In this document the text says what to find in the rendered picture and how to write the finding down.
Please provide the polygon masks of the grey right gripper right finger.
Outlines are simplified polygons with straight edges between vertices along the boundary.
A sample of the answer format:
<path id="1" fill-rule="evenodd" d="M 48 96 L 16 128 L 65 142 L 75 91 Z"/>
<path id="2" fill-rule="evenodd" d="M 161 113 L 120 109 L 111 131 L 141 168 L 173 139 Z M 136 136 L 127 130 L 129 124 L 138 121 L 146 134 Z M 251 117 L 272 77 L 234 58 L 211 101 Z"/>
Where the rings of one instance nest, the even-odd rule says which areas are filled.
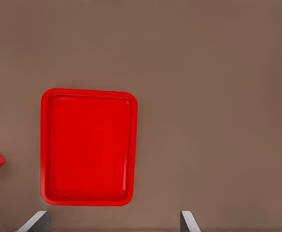
<path id="1" fill-rule="evenodd" d="M 180 232 L 201 232 L 193 214 L 188 210 L 180 212 Z"/>

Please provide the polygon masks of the red rectangular tray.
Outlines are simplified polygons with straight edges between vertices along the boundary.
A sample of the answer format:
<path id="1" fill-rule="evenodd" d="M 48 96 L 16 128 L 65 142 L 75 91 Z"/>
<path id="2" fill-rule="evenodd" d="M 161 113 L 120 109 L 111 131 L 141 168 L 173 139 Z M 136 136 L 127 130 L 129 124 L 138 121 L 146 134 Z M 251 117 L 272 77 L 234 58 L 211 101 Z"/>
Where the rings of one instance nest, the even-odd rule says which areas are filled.
<path id="1" fill-rule="evenodd" d="M 41 98 L 41 196 L 123 206 L 133 197 L 138 103 L 127 92 L 52 88 Z"/>

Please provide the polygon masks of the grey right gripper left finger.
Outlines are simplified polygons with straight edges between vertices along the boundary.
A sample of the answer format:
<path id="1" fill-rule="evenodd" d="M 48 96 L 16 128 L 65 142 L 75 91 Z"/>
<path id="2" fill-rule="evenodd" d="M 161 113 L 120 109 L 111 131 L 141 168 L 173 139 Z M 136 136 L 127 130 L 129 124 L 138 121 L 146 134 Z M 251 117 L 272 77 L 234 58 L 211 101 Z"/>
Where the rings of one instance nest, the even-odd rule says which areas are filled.
<path id="1" fill-rule="evenodd" d="M 17 232 L 50 232 L 50 213 L 38 211 Z"/>

